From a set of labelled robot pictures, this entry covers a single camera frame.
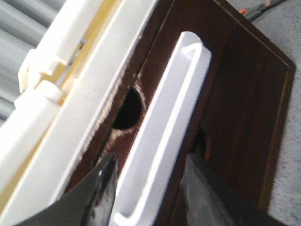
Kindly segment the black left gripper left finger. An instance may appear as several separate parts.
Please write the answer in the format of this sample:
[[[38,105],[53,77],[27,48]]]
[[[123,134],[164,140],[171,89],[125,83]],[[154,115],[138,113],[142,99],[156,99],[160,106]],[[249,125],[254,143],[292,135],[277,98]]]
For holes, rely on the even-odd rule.
[[[18,226],[107,226],[117,188],[118,156],[102,160],[61,199]]]

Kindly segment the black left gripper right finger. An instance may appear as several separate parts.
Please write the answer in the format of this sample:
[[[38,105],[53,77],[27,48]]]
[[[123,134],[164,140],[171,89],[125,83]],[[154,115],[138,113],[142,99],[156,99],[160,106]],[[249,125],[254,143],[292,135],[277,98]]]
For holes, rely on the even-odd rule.
[[[190,226],[283,225],[236,193],[195,153],[186,157],[182,190]]]

